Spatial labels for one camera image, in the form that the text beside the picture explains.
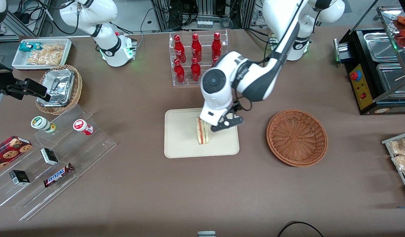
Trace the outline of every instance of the beige tray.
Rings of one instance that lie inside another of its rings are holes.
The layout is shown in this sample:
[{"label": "beige tray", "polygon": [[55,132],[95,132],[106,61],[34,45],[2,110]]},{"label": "beige tray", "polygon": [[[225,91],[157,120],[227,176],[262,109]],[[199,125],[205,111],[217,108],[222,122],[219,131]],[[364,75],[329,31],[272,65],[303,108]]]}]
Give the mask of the beige tray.
[{"label": "beige tray", "polygon": [[165,156],[184,158],[226,156],[239,152],[237,127],[210,131],[210,142],[198,144],[196,118],[201,108],[169,110],[165,114]]}]

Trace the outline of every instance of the table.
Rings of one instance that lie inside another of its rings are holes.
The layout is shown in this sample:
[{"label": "table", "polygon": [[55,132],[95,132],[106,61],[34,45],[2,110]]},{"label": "table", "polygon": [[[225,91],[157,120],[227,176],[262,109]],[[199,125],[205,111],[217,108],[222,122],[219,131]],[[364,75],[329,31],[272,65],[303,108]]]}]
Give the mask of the table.
[{"label": "table", "polygon": [[[405,132],[405,115],[360,116],[344,67],[334,63],[332,40],[346,27],[319,27],[308,52],[287,62],[275,89],[238,128],[234,156],[167,159],[164,114],[198,108],[200,89],[173,87],[168,34],[144,36],[135,61],[109,67],[91,38],[71,38],[70,64],[81,73],[80,105],[119,143],[28,222],[0,208],[0,236],[275,236],[289,221],[309,222],[325,236],[405,236],[405,189],[385,147]],[[229,51],[261,60],[265,44],[229,31]],[[39,79],[43,72],[20,72]],[[275,158],[265,129],[278,111],[300,109],[323,124],[324,159],[293,168]],[[31,137],[34,98],[5,97],[0,142]]]}]

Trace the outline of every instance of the bottle cap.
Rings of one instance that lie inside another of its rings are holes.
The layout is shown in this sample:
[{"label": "bottle cap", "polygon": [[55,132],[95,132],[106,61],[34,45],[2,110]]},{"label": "bottle cap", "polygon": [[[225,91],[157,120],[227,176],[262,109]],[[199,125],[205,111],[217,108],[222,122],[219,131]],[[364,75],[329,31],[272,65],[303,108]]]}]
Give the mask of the bottle cap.
[{"label": "bottle cap", "polygon": [[78,120],[76,120],[76,121],[73,123],[72,127],[73,127],[76,131],[82,132],[82,131],[84,131],[85,128],[87,127],[87,122],[84,121],[83,119],[78,119]]},{"label": "bottle cap", "polygon": [[35,129],[43,129],[47,126],[47,123],[49,123],[49,121],[41,116],[37,116],[31,120],[31,126]]}]

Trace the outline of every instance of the red soda bottle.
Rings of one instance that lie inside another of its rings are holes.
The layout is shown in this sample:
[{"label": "red soda bottle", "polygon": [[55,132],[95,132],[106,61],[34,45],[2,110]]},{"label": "red soda bottle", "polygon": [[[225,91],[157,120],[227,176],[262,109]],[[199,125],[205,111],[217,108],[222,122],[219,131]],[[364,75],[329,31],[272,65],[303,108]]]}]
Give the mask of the red soda bottle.
[{"label": "red soda bottle", "polygon": [[183,46],[182,42],[180,41],[180,36],[175,35],[174,39],[175,39],[175,54],[176,54],[176,57],[178,59],[180,59],[180,61],[182,63],[185,63],[186,62],[185,47]]},{"label": "red soda bottle", "polygon": [[196,57],[192,58],[191,72],[192,72],[192,79],[195,82],[200,81],[201,67],[198,64],[198,60]]},{"label": "red soda bottle", "polygon": [[222,42],[220,42],[220,33],[214,33],[213,44],[211,45],[211,58],[219,58],[222,55]]},{"label": "red soda bottle", "polygon": [[192,45],[191,45],[191,49],[192,49],[192,56],[196,57],[197,60],[199,62],[201,62],[201,60],[203,59],[203,53],[201,50],[201,43],[198,40],[198,34],[194,33],[192,34]]},{"label": "red soda bottle", "polygon": [[213,59],[213,65],[211,67],[214,67],[214,64],[217,62],[217,60],[219,60],[219,58]]},{"label": "red soda bottle", "polygon": [[185,71],[183,70],[182,65],[180,64],[179,59],[174,60],[174,71],[176,75],[176,80],[179,84],[185,83]]}]

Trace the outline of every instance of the wicker basket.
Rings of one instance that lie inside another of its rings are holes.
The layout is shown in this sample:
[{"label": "wicker basket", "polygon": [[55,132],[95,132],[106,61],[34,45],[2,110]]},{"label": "wicker basket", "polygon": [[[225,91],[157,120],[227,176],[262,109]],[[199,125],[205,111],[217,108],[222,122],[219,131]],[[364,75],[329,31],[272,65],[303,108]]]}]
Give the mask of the wicker basket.
[{"label": "wicker basket", "polygon": [[[37,108],[39,108],[39,110],[41,112],[44,112],[47,114],[59,115],[59,114],[63,113],[64,111],[66,111],[67,109],[69,109],[70,107],[72,107],[78,103],[79,98],[81,96],[81,90],[82,90],[81,75],[78,73],[77,69],[75,69],[73,66],[70,66],[70,65],[58,66],[51,70],[63,70],[63,69],[70,69],[75,73],[75,79],[74,79],[74,84],[72,87],[70,103],[65,107],[44,107],[44,106],[39,105],[36,102],[36,106],[37,106]],[[43,80],[44,80],[44,75],[43,75],[43,77],[41,77],[40,84],[43,84]]]},{"label": "wicker basket", "polygon": [[296,167],[319,162],[327,150],[327,134],[321,123],[299,110],[285,110],[272,117],[267,142],[278,159]]}]

